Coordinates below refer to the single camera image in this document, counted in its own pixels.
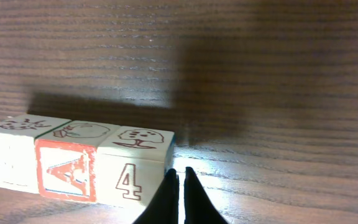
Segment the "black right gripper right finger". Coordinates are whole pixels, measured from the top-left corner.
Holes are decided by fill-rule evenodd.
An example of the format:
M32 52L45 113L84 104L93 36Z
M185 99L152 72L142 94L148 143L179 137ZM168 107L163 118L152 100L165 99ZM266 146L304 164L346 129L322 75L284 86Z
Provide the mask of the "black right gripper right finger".
M185 224L227 224L211 203L191 167L186 167L184 205Z

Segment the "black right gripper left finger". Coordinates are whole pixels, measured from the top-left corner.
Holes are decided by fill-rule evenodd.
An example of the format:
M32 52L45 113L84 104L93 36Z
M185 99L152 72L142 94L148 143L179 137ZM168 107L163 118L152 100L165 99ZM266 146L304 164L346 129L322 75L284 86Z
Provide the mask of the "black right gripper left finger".
M179 178L169 169L146 209L133 224L177 224Z

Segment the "white block number 4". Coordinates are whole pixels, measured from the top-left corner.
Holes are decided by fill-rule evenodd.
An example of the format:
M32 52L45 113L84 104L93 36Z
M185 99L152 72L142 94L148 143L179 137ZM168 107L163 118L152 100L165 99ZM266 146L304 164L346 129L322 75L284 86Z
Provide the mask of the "white block number 4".
M120 207L146 207L172 167L175 133L121 126L95 157L96 201Z

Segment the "red block letter A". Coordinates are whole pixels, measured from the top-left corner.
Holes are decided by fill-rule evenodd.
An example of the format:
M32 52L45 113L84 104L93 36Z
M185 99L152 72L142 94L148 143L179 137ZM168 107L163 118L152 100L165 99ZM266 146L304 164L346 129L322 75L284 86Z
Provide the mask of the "red block letter A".
M71 121L35 141L37 181L43 197L95 203L98 146L118 125Z

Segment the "white block letter M ladybug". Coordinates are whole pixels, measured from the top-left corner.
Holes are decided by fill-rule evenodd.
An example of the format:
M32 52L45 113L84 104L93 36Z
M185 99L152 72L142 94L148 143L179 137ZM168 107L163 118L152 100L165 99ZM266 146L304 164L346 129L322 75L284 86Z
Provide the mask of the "white block letter M ladybug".
M37 194L35 140L69 119L23 114L0 122L0 188Z

